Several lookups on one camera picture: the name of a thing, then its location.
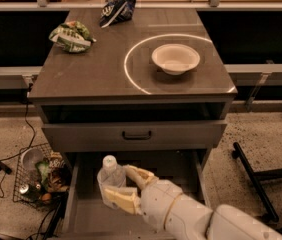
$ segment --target plastic bag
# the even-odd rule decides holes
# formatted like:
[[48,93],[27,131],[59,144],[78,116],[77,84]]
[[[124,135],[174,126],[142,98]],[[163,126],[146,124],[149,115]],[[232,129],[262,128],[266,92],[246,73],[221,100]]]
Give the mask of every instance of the plastic bag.
[[50,33],[49,39],[70,53],[85,52],[96,42],[89,30],[79,21],[60,24]]
[[113,0],[103,7],[100,27],[105,28],[112,24],[132,19],[136,0]]

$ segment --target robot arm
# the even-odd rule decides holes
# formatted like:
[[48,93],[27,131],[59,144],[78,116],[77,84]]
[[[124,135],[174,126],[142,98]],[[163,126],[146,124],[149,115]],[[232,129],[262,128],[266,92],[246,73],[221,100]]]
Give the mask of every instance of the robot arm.
[[166,230],[177,240],[282,240],[282,235],[232,206],[213,211],[171,181],[134,166],[124,168],[141,189],[141,198],[136,188],[113,187],[105,189],[107,198],[141,215],[157,231]]

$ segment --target white bowl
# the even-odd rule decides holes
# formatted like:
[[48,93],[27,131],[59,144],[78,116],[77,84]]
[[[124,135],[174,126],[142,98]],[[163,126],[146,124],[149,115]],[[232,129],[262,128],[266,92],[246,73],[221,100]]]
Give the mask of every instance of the white bowl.
[[170,75],[181,75],[194,69],[200,62],[200,55],[183,44],[165,44],[152,53],[153,62]]
[[22,153],[21,165],[27,171],[36,171],[35,165],[44,159],[44,155],[40,149],[30,148]]

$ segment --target water bottle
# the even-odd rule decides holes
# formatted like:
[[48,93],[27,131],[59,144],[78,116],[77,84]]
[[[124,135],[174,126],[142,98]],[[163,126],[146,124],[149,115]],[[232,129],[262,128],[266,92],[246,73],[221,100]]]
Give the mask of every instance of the water bottle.
[[126,174],[124,168],[117,163],[117,160],[112,155],[107,155],[103,158],[103,165],[97,176],[103,203],[112,209],[118,209],[117,205],[111,202],[104,195],[106,186],[125,187]]

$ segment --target cabinet top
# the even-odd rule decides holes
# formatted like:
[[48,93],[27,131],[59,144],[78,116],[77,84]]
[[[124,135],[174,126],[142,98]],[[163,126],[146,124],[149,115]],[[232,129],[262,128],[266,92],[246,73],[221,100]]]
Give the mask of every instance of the cabinet top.
[[[100,28],[101,9],[70,10],[66,21],[83,23],[97,40],[81,54],[54,45],[30,99],[104,100],[236,94],[195,9],[135,9],[133,19]],[[160,70],[151,60],[155,48],[185,44],[200,55],[196,69],[180,76]]]

